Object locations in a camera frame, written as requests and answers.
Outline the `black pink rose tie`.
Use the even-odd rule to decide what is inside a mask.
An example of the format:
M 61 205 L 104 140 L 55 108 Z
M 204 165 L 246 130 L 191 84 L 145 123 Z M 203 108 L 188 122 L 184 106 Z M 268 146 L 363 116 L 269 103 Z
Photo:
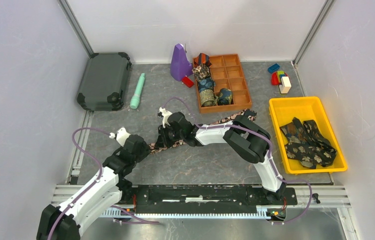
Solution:
M 247 118 L 249 120 L 251 120 L 252 122 L 254 122 L 257 118 L 257 112 L 251 110 L 251 109 L 244 109 L 238 113 L 235 113 L 229 117 L 225 117 L 225 118 L 222 118 L 221 120 L 219 121 L 216 121 L 216 122 L 213 122 L 211 125 L 217 125 L 217 124 L 223 124 L 223 123 L 228 123 L 229 121 L 232 121 L 234 120 L 237 116 L 240 116 L 240 115 L 243 115 L 243 116 L 247 116 Z M 179 147 L 179 146 L 182 146 L 184 145 L 185 142 L 183 140 L 178 140 L 178 141 L 175 141 L 173 144 L 170 144 L 169 146 L 164 146 L 163 143 L 160 142 L 160 140 L 157 140 L 156 143 L 150 143 L 149 144 L 149 147 L 150 147 L 150 153 L 151 154 L 156 154 L 156 153 L 159 153 L 161 151 L 165 151 L 167 149 L 171 149 L 171 148 L 176 148 L 176 147 Z

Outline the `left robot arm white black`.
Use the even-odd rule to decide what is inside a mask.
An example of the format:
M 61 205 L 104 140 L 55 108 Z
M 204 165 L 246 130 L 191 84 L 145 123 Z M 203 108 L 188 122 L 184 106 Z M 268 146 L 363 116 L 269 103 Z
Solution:
M 124 177 L 151 152 L 137 134 L 118 134 L 120 148 L 108 157 L 102 168 L 70 198 L 41 213 L 38 240 L 79 240 L 89 226 L 116 203 L 126 204 L 133 197 L 131 184 Z

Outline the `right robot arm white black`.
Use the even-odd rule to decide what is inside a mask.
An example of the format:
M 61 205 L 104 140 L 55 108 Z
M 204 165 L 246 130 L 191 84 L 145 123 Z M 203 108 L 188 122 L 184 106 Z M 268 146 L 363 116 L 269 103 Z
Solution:
M 183 113 L 172 113 L 164 108 L 157 115 L 162 124 L 158 127 L 154 149 L 168 149 L 180 143 L 191 147 L 227 144 L 255 167 L 268 203 L 277 204 L 284 198 L 286 183 L 274 165 L 270 136 L 246 114 L 214 125 L 192 124 Z

